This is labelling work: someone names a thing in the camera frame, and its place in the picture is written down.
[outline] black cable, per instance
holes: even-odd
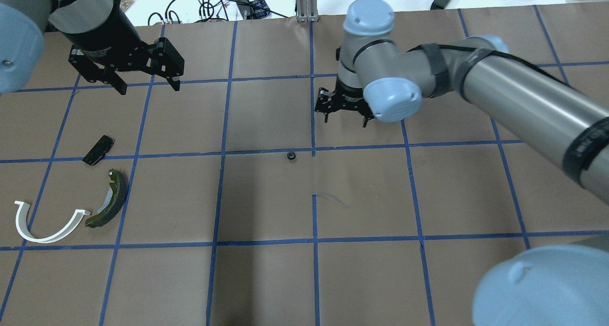
[[[159,13],[159,12],[154,12],[154,13],[152,13],[150,16],[148,16],[148,26],[150,26],[150,20],[152,19],[152,16],[154,16],[155,14],[156,14],[156,15],[157,15],[159,18],[161,18],[161,22],[162,22],[163,24],[165,24],[165,20],[163,19],[163,16],[161,16],[161,13]]]
[[[200,16],[201,18],[203,16],[207,17],[207,14],[209,13],[209,9],[211,9],[211,3],[204,1],[199,7],[198,7],[198,16]]]
[[[205,4],[209,5],[209,2],[204,1],[203,5],[198,8],[198,17],[202,21],[206,21],[209,18],[213,18],[213,15],[209,13],[209,7],[206,7]]]
[[[178,20],[178,24],[181,23],[180,17],[178,16],[178,14],[176,13],[176,11],[169,11],[169,20],[171,20],[171,24],[174,23],[174,20],[171,18],[171,12],[173,12],[176,15],[176,19]]]
[[[226,20],[226,19],[224,19],[224,18],[207,18],[206,20],[197,20],[197,21],[195,21],[193,24],[196,24],[196,23],[198,23],[198,22],[206,22],[206,21],[209,21],[209,20],[222,20],[222,21],[228,21],[228,20]]]
[[[456,50],[456,51],[466,51],[466,52],[474,52],[477,50],[477,48],[469,48],[469,47],[465,47],[465,46],[454,46],[454,45],[438,45],[440,49],[446,49],[446,50]],[[416,48],[413,48],[411,50],[408,50],[408,52],[410,51],[415,51],[415,50],[421,50],[421,46],[417,46]],[[524,66],[526,66],[527,68],[530,68],[532,70],[535,70],[536,72],[549,77],[550,79],[553,79],[554,81],[558,82],[558,83],[562,83],[563,85],[566,86],[566,83],[561,81],[560,79],[555,78],[553,75],[551,75],[550,73],[546,72],[545,70],[543,70],[542,68],[539,68],[538,66],[536,66],[535,64],[527,61],[526,59],[521,59],[520,57],[511,55],[509,53],[505,53],[505,52],[501,52],[501,51],[493,51],[492,53],[490,53],[490,56],[497,56],[497,57],[501,57],[503,59],[511,59],[513,61],[516,61],[520,64],[524,64]]]
[[[167,5],[167,8],[165,9],[165,16],[166,16],[167,18],[168,18],[169,8],[170,8],[170,7],[171,7],[171,5],[173,5],[173,3],[174,3],[174,2],[176,2],[176,1],[177,1],[177,0],[172,0],[172,1],[169,3],[169,5]],[[263,11],[271,12],[272,14],[276,14],[276,15],[278,15],[278,16],[280,16],[280,17],[283,17],[283,18],[289,18],[288,16],[285,16],[285,15],[283,15],[283,14],[281,14],[281,13],[275,12],[275,11],[273,11],[273,10],[271,10],[271,9],[262,9],[261,7],[257,7],[257,6],[253,5],[253,4],[252,4],[252,3],[250,3],[250,2],[245,2],[245,1],[236,1],[236,0],[220,0],[220,1],[231,1],[231,2],[235,2],[235,3],[237,3],[237,5],[246,5],[246,6],[250,6],[250,7],[252,7],[253,9],[259,9],[259,10],[263,10]]]
[[[207,15],[209,15],[210,17],[213,17],[213,15],[216,13],[216,7],[218,5],[222,4],[222,10],[224,11],[224,16],[226,16],[226,19],[228,19],[228,12],[226,11],[226,5],[224,4],[224,1],[220,0],[218,1],[215,5],[211,4],[210,0],[205,1],[202,5],[207,5],[207,7],[205,7],[206,11],[207,11]]]

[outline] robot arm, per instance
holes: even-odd
[[[140,70],[165,77],[179,90],[183,57],[166,38],[143,42],[119,5],[120,0],[0,0],[0,92],[27,83],[48,22],[74,44],[69,62],[87,81],[102,81],[124,95],[127,84],[116,72]]]
[[[359,111],[365,127],[373,118],[402,120],[423,97],[455,90],[609,204],[609,107],[505,55],[497,36],[400,53],[392,28],[393,11],[381,0],[349,7],[336,88],[320,88],[316,111]]]

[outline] blue tape line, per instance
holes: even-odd
[[[36,245],[36,246],[26,246],[24,251],[32,251],[32,250],[100,250],[103,248],[114,248],[112,244],[92,244],[92,245]]]
[[[66,125],[66,120],[68,120],[68,114],[70,112],[70,107],[72,107],[72,102],[74,101],[74,96],[76,95],[76,87],[78,86],[78,82],[80,79],[80,74],[76,76],[76,81],[72,86],[72,92],[70,93],[70,99],[68,100],[68,106],[66,106],[66,111],[63,114],[63,120],[61,120],[61,126],[59,126],[59,131],[57,131],[57,138],[55,139],[55,144],[53,146],[53,151],[50,155],[49,164],[46,167],[46,172],[44,172],[44,177],[42,183],[40,185],[39,194],[36,197],[36,202],[34,204],[34,208],[32,213],[30,214],[30,221],[28,222],[28,229],[32,229],[32,223],[34,222],[34,217],[36,216],[36,212],[38,211],[38,207],[40,204],[40,199],[42,198],[44,187],[46,186],[46,180],[49,178],[50,167],[53,164],[53,159],[55,157],[55,153],[57,153],[57,148],[59,146],[59,140],[61,139],[61,134],[63,133],[63,129]],[[19,265],[21,264],[21,257],[23,256],[23,251],[26,247],[26,240],[24,239],[21,242],[21,246],[19,249],[19,254],[17,255],[17,260],[15,261],[15,266],[13,267],[13,272],[10,276],[9,285],[6,289],[6,293],[4,294],[4,300],[2,300],[2,307],[0,307],[0,320],[4,315],[4,310],[6,309],[6,304],[9,301],[9,295],[11,290],[13,289],[13,283],[15,283],[15,278],[17,277],[17,270],[19,269]]]
[[[319,305],[319,243],[317,232],[317,195],[311,196],[313,210],[313,282],[315,297],[315,326],[320,326],[320,305]]]
[[[455,239],[498,239],[498,238],[520,238],[522,233],[489,233],[486,235],[434,235],[425,236],[425,240],[455,240]]]
[[[309,89],[311,91],[311,156],[315,157],[315,85],[314,85],[314,75],[313,72],[315,70],[314,64],[314,45],[313,45],[313,22],[309,22],[309,74],[310,78],[310,86]]]
[[[165,33],[165,25],[161,27],[161,37]],[[103,326],[104,320],[106,317],[106,308],[108,307],[108,298],[110,293],[110,288],[112,286],[112,278],[114,276],[114,270],[116,267],[116,257],[118,256],[118,251],[120,249],[120,238],[122,237],[122,229],[125,224],[125,217],[127,215],[127,208],[129,206],[129,200],[131,198],[131,188],[133,188],[133,181],[135,180],[135,169],[138,165],[138,157],[139,157],[139,148],[142,144],[142,136],[144,135],[144,125],[146,123],[146,115],[148,114],[148,105],[150,104],[150,94],[152,94],[152,87],[154,86],[155,75],[150,75],[150,82],[148,83],[148,92],[146,92],[146,102],[144,102],[144,110],[142,112],[142,119],[139,123],[139,133],[138,133],[138,141],[135,145],[135,154],[133,157],[133,166],[131,166],[131,176],[128,184],[127,197],[125,199],[125,203],[122,207],[122,213],[120,214],[120,222],[118,226],[118,232],[116,233],[116,241],[114,245],[114,251],[112,253],[112,261],[110,262],[110,269],[108,274],[108,280],[106,282],[106,289],[104,292],[104,301],[102,302],[102,311],[99,316],[99,326]]]
[[[411,148],[423,148],[432,146],[464,146],[464,145],[489,145],[497,144],[497,141],[464,141],[464,142],[432,142],[411,144]]]
[[[219,241],[215,242],[217,246],[263,246],[263,245],[287,245],[287,244],[308,244],[314,242],[309,238],[298,239],[276,239],[265,241]]]
[[[56,87],[56,88],[29,88],[29,89],[19,89],[15,93],[24,93],[24,92],[50,92],[55,90],[73,90],[74,87]]]
[[[252,155],[255,153],[277,153],[277,152],[309,152],[310,148],[270,148],[267,150],[236,150],[226,151],[227,155]]]
[[[467,31],[467,25],[465,24],[465,18],[463,18],[463,12],[461,9],[457,9],[457,13],[459,14],[459,19],[461,20],[461,26],[463,27],[463,33],[465,37],[468,38],[470,36],[470,32]]]
[[[503,139],[501,139],[501,143],[502,144],[524,144],[524,141],[519,140],[519,139],[514,139],[511,141],[504,141]]]
[[[317,151],[333,151],[333,150],[370,150],[373,148],[405,148],[404,144],[385,144],[385,145],[367,145],[367,146],[324,146],[316,148]]]
[[[576,231],[541,231],[527,232],[528,237],[575,237],[600,236],[609,234],[609,230],[576,230]],[[522,233],[472,233],[466,235],[425,235],[428,240],[458,240],[458,239],[504,239],[522,237]],[[216,246],[268,246],[286,244],[313,244],[333,242],[389,242],[389,241],[418,241],[419,236],[384,236],[384,237],[328,237],[328,238],[298,238],[298,239],[272,239],[263,241],[223,241],[223,242],[163,242],[143,244],[120,244],[119,248],[165,248],[165,247],[211,247]],[[98,250],[114,248],[113,244],[66,245],[66,246],[25,246],[29,250]],[[0,251],[18,251],[20,246],[2,246]]]
[[[337,77],[337,74],[313,74],[313,77]]]
[[[150,85],[150,83],[145,83],[145,82],[143,82],[143,83],[128,83],[127,87],[146,87],[148,85]]]
[[[503,144],[524,144],[522,140],[502,140]],[[464,142],[424,142],[410,144],[411,148],[435,147],[435,146],[470,146],[470,145],[488,145],[497,144],[497,141],[464,141]],[[361,145],[361,146],[326,146],[315,148],[316,151],[334,151],[334,150],[370,150],[374,148],[405,148],[404,144],[379,144],[379,145]],[[312,148],[267,148],[263,150],[234,150],[226,151],[226,155],[251,155],[255,153],[277,153],[277,152],[310,152]],[[167,157],[199,157],[199,156],[220,156],[222,152],[183,152],[183,153],[151,153],[147,155],[138,155],[138,158],[167,158]],[[134,155],[115,155],[106,156],[104,160],[113,159],[134,159]],[[2,159],[1,164],[6,163],[34,163],[34,162],[68,162],[81,161],[81,157],[59,157],[59,158],[31,158],[31,159]]]
[[[228,110],[230,108],[230,93],[233,83],[233,66],[235,63],[235,44],[237,43],[237,22],[233,25],[233,39],[230,49],[230,64],[228,66],[228,81],[226,84],[226,105],[224,107],[224,126],[222,129],[222,159],[220,161],[220,178],[218,180],[218,196],[216,200],[216,218],[214,221],[214,239],[213,242],[218,242],[218,231],[220,228],[220,209],[222,206],[222,183],[224,181],[224,165],[226,163],[226,133],[228,129]],[[216,257],[217,246],[211,248],[211,261],[209,264],[209,283],[207,285],[207,307],[206,307],[206,324],[209,326],[211,322],[211,302],[214,293],[214,278],[216,274]]]
[[[78,87],[78,89],[98,89],[98,88],[113,88],[113,87],[111,85],[95,85],[95,86],[80,86],[80,87]]]
[[[567,86],[570,86],[569,79],[567,78],[567,75],[565,74],[565,70],[563,69],[562,63],[560,62],[560,59],[559,59],[559,55],[556,53],[556,48],[554,48],[554,44],[552,43],[552,40],[550,39],[550,34],[548,33],[548,29],[546,29],[546,24],[544,24],[543,19],[541,18],[541,13],[539,12],[537,5],[533,5],[533,9],[535,9],[535,14],[537,15],[537,20],[539,20],[541,29],[543,30],[543,34],[546,36],[546,40],[548,41],[550,50],[552,50],[552,55],[554,55],[554,59],[556,60],[556,64],[560,70],[560,74],[562,75],[563,80],[565,81],[565,84]]]
[[[159,155],[139,155],[139,158],[168,158],[168,157],[199,157],[220,156],[222,152],[185,152],[185,153],[161,153]]]
[[[213,242],[161,242],[154,244],[120,244],[120,248],[166,248],[166,247],[208,247]]]
[[[50,162],[50,158],[32,158],[32,159],[2,159],[1,164],[7,163],[35,163],[35,162]]]
[[[228,82],[228,79],[190,79],[189,81],[181,81],[183,85],[190,85],[191,83],[218,83]],[[157,84],[169,85],[168,82],[157,82]]]
[[[520,204],[518,203],[518,196],[516,195],[516,189],[514,188],[514,182],[511,179],[510,166],[507,163],[507,158],[505,157],[505,151],[503,149],[503,144],[501,141],[501,136],[499,134],[499,130],[497,129],[497,123],[493,118],[490,119],[491,124],[493,126],[493,132],[495,137],[497,138],[497,145],[499,147],[499,152],[501,155],[501,161],[503,162],[503,168],[505,170],[505,176],[507,177],[507,183],[510,186],[511,198],[514,203],[514,208],[516,209],[516,217],[518,218],[518,223],[520,224],[520,231],[522,231],[522,238],[524,239],[524,245],[527,250],[531,248],[529,243],[529,237],[527,236],[527,229],[524,226],[524,219],[522,219],[522,211],[520,211]]]
[[[233,79],[233,82],[242,81],[267,81],[269,79],[304,79],[309,75],[287,75],[287,76],[263,76],[263,77],[243,77],[240,79]]]
[[[548,231],[530,232],[529,237],[570,237],[570,236],[600,236],[609,234],[609,230],[588,230],[588,231]]]
[[[609,61],[602,62],[580,62],[580,63],[561,63],[563,67],[572,67],[572,66],[606,66],[609,65]]]
[[[427,268],[427,255],[425,254],[425,235],[422,231],[422,222],[421,222],[421,214],[419,211],[418,205],[418,197],[417,197],[417,185],[415,184],[415,176],[413,171],[413,158],[411,156],[411,144],[408,140],[408,133],[406,132],[406,125],[404,120],[401,122],[402,125],[402,135],[404,137],[404,144],[406,150],[406,162],[408,165],[408,175],[410,177],[411,182],[411,193],[413,194],[413,204],[415,209],[415,219],[417,220],[417,236],[419,241],[419,250],[421,253],[421,263],[422,263],[422,275],[425,282],[425,292],[427,294],[427,306],[429,309],[429,322],[431,326],[435,326],[435,314],[433,312],[433,299],[431,296],[431,284],[429,283],[429,271]]]

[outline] white curved plastic part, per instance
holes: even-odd
[[[91,215],[91,212],[85,211],[84,209],[76,209],[74,211],[74,215],[72,215],[72,219],[65,225],[59,232],[55,233],[52,236],[46,238],[35,238],[32,233],[28,230],[28,223],[26,218],[28,217],[28,212],[30,210],[30,204],[22,201],[15,201],[15,205],[18,205],[17,215],[15,216],[15,226],[17,226],[17,232],[27,241],[37,242],[40,244],[48,244],[50,242],[56,242],[60,239],[63,239],[74,229],[78,224],[80,224],[83,217]]]

